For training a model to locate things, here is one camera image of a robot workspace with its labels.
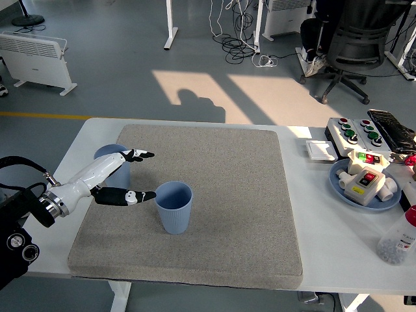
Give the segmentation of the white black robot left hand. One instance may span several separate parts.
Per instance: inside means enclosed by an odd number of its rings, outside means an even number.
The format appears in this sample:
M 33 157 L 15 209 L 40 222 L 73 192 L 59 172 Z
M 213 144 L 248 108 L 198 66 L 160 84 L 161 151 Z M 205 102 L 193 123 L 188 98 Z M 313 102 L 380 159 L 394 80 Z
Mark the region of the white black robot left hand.
M 67 183 L 52 187 L 49 191 L 56 197 L 56 205 L 61 217 L 74 212 L 82 198 L 93 196 L 101 205 L 128 206 L 154 199 L 154 191 L 133 191 L 117 187 L 102 187 L 109 176 L 124 163 L 141 162 L 154 154 L 141 149 L 127 149 L 101 156 L 75 174 Z

